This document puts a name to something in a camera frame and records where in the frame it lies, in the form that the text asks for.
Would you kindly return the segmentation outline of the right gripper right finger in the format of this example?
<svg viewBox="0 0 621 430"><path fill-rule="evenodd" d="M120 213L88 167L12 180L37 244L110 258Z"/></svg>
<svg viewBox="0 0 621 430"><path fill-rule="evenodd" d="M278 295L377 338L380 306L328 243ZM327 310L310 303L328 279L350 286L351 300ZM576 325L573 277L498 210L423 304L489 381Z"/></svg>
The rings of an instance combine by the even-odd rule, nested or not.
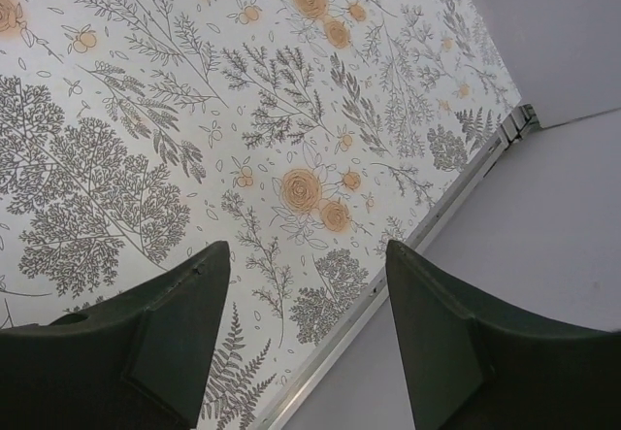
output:
<svg viewBox="0 0 621 430"><path fill-rule="evenodd" d="M616 429L620 335L534 314L398 241L390 304L418 429Z"/></svg>

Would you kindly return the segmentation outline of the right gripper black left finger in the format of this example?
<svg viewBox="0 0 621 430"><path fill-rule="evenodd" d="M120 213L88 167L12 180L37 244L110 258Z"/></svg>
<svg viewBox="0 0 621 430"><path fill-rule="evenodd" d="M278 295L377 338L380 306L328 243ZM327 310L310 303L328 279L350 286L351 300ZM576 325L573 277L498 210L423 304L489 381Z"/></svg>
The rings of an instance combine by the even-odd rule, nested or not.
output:
<svg viewBox="0 0 621 430"><path fill-rule="evenodd" d="M1 333L5 429L193 429L229 287L217 241L47 325Z"/></svg>

